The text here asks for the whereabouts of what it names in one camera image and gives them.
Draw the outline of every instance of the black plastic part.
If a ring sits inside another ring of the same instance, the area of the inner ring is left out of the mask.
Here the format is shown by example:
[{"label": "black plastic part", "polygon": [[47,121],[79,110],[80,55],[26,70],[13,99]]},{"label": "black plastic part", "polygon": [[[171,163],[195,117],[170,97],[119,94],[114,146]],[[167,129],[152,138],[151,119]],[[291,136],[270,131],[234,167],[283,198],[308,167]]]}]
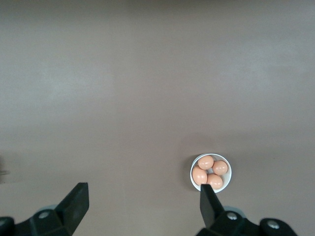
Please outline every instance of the black plastic part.
[{"label": "black plastic part", "polygon": [[42,210],[31,219],[31,232],[34,236],[42,236],[63,228],[63,225],[54,210]]},{"label": "black plastic part", "polygon": [[12,217],[0,217],[0,236],[9,235],[14,230],[14,219]]},{"label": "black plastic part", "polygon": [[210,228],[214,221],[224,213],[222,204],[209,184],[201,185],[200,211],[206,228]]},{"label": "black plastic part", "polygon": [[[234,213],[236,215],[236,219],[229,219],[227,217],[229,213]],[[240,214],[232,211],[226,211],[216,219],[209,231],[218,236],[238,236],[243,228],[243,224],[244,219]]]},{"label": "black plastic part", "polygon": [[61,201],[55,211],[62,224],[73,234],[89,209],[89,188],[87,183],[79,183]]},{"label": "black plastic part", "polygon": [[[268,221],[275,221],[279,228],[274,229],[268,225]],[[267,236],[297,236],[293,229],[282,220],[265,218],[260,221],[260,227]]]},{"label": "black plastic part", "polygon": [[[197,236],[297,236],[291,227],[278,219],[263,219],[260,225],[256,225],[240,214],[233,212],[236,219],[230,219],[212,187],[208,184],[201,185],[200,211],[206,228],[202,229]],[[273,220],[278,229],[268,225]]]},{"label": "black plastic part", "polygon": [[42,210],[17,225],[11,217],[0,217],[0,236],[71,236],[88,209],[88,184],[78,183],[54,210]]}]

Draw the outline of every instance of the bowl of eggs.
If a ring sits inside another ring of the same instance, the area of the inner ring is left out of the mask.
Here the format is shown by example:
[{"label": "bowl of eggs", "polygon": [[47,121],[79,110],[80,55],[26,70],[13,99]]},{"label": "bowl of eggs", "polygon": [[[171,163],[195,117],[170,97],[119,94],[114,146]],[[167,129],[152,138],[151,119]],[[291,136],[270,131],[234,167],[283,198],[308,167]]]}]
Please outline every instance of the bowl of eggs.
[{"label": "bowl of eggs", "polygon": [[214,192],[218,193],[227,187],[231,176],[229,162],[223,156],[214,153],[199,155],[190,169],[191,182],[199,191],[202,184],[210,184]]}]

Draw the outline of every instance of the white bowl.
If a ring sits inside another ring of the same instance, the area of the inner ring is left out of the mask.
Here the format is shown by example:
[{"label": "white bowl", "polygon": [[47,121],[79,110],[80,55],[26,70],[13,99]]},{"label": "white bowl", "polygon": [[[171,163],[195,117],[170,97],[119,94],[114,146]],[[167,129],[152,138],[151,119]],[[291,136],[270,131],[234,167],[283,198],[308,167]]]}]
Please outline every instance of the white bowl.
[{"label": "white bowl", "polygon": [[[198,165],[198,160],[199,160],[200,158],[204,157],[204,156],[207,156],[207,155],[212,156],[213,159],[214,159],[214,161],[220,161],[220,160],[222,160],[222,161],[226,162],[226,164],[227,164],[227,166],[228,166],[227,172],[226,172],[224,175],[221,175],[221,176],[220,176],[220,177],[222,178],[222,180],[223,180],[223,186],[222,186],[222,188],[214,189],[214,192],[215,192],[215,193],[218,193],[218,192],[222,191],[223,189],[225,189],[225,188],[227,187],[228,183],[230,183],[231,176],[232,176],[232,170],[231,170],[230,163],[229,163],[223,156],[218,155],[218,154],[215,154],[215,153],[205,153],[205,154],[202,154],[202,155],[198,156],[198,157],[193,161],[193,163],[192,163],[192,165],[191,165],[191,169],[190,169],[190,179],[191,179],[191,182],[192,182],[193,186],[194,186],[196,189],[198,189],[199,191],[201,191],[201,187],[200,187],[199,185],[197,185],[197,184],[193,181],[193,178],[192,178],[192,174],[191,174],[191,173],[192,173],[192,169],[193,169],[195,166]],[[213,173],[213,170],[212,170],[212,168],[210,168],[210,169],[206,170],[206,172],[207,172],[208,174],[210,174],[210,173]]]}]

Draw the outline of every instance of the brown egg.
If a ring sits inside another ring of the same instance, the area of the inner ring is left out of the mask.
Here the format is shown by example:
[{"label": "brown egg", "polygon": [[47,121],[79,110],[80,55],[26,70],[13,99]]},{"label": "brown egg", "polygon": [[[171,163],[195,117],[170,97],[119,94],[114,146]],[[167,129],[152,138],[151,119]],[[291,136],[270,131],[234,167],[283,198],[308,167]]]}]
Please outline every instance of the brown egg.
[{"label": "brown egg", "polygon": [[223,180],[216,174],[208,174],[207,184],[211,185],[213,189],[220,189],[223,186]]},{"label": "brown egg", "polygon": [[198,160],[198,166],[203,170],[208,170],[213,166],[213,162],[213,157],[207,155]]},{"label": "brown egg", "polygon": [[228,166],[224,161],[215,161],[212,170],[217,175],[224,175],[227,172]]},{"label": "brown egg", "polygon": [[200,169],[198,166],[195,166],[192,169],[192,178],[193,181],[197,184],[197,185],[202,185],[207,183],[207,172],[205,170]]}]

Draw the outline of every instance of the metal bolt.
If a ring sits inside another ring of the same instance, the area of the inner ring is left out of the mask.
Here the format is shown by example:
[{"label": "metal bolt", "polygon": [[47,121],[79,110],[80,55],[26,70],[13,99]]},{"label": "metal bolt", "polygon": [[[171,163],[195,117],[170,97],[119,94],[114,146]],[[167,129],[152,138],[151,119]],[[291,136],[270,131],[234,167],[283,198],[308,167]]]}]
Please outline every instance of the metal bolt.
[{"label": "metal bolt", "polygon": [[41,213],[38,218],[39,219],[44,219],[49,215],[49,211],[44,211],[43,213]]},{"label": "metal bolt", "polygon": [[268,220],[267,221],[267,225],[270,227],[270,228],[273,228],[275,230],[277,230],[278,228],[280,228],[280,226],[278,225],[278,223],[274,220]]},{"label": "metal bolt", "polygon": [[237,215],[233,212],[229,212],[227,214],[227,217],[230,219],[230,220],[237,220]]}]

